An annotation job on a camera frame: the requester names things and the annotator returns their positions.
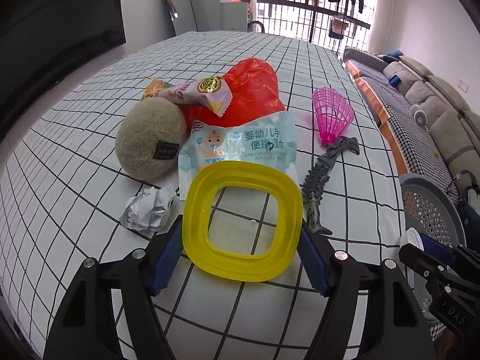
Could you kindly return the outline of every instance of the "sofa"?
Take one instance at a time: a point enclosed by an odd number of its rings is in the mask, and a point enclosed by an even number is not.
[[[412,58],[387,62],[346,47],[342,60],[390,144],[398,173],[429,178],[457,204],[471,180],[464,175],[447,191],[453,178],[468,170],[480,179],[480,116],[452,85]],[[396,87],[389,83],[393,76]],[[426,115],[425,127],[414,120],[413,105]]]

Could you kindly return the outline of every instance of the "blue gripper pad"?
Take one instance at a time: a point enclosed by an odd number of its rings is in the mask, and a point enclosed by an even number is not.
[[[420,238],[423,244],[423,251],[425,253],[436,258],[446,266],[453,266],[455,262],[455,256],[453,255],[452,250],[430,238],[428,235],[420,234]]]
[[[182,223],[180,222],[179,226],[171,231],[173,231],[173,234],[155,264],[155,277],[151,287],[156,295],[169,285],[173,270],[183,251]]]
[[[330,286],[326,280],[327,266],[320,257],[315,244],[311,240],[307,231],[302,227],[300,232],[300,241],[298,242],[297,252],[310,280],[311,286],[320,291],[323,296],[328,296]]]

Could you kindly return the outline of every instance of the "orange trim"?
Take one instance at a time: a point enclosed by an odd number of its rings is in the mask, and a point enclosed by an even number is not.
[[[402,151],[400,150],[398,142],[395,139],[395,136],[392,134],[392,131],[390,130],[390,126],[388,125],[388,123],[383,123],[380,126],[380,132],[382,133],[382,135],[385,137],[388,144],[390,145],[390,149],[392,149],[392,154],[395,160],[395,165],[397,166],[398,175],[404,175],[406,173],[410,173],[408,170],[407,162],[405,161],[405,158],[403,158]]]
[[[345,63],[345,68],[350,72],[352,75],[352,78],[356,80],[358,77],[360,77],[360,71],[357,69],[357,67],[351,62],[351,60],[348,60]]]
[[[357,84],[358,88],[362,92],[363,98],[366,99],[375,110],[381,123],[385,123],[390,118],[390,115],[384,108],[382,102],[378,100],[377,95],[371,86],[362,77],[357,78],[355,80],[355,84]]]

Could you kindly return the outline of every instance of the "wall switch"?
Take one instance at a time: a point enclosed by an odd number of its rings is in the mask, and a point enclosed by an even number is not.
[[[469,90],[469,86],[467,84],[465,84],[462,80],[459,81],[459,83],[457,84],[458,87],[463,90],[465,93],[467,93],[467,91]]]

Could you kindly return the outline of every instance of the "white grid tablecloth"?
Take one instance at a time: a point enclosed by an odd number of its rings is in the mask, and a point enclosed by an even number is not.
[[[361,154],[346,152],[338,159],[322,200],[322,224],[333,231],[333,247],[358,261],[379,264],[398,254],[405,225],[395,162],[335,55],[274,35],[187,33],[95,74],[43,115],[8,159],[0,181],[1,291],[40,355],[82,260],[119,260],[148,243],[148,237],[119,225],[126,200],[151,185],[129,178],[117,160],[114,141],[123,117],[154,77],[178,84],[225,73],[248,57],[264,59],[277,71],[280,99],[297,125],[301,182],[325,152],[312,91],[327,86],[348,98],[356,118],[344,135],[358,138]],[[175,170],[155,185],[167,183],[178,186]],[[268,248],[277,220],[272,197],[228,187],[212,204],[213,243],[247,254],[252,246],[257,254]],[[170,221],[181,210],[175,202]],[[113,298],[124,356],[135,359],[119,291]],[[346,359],[358,351],[366,300],[359,293]],[[326,299],[311,288],[297,255],[267,283],[221,279],[183,255],[154,303],[178,360],[294,360],[305,355]]]

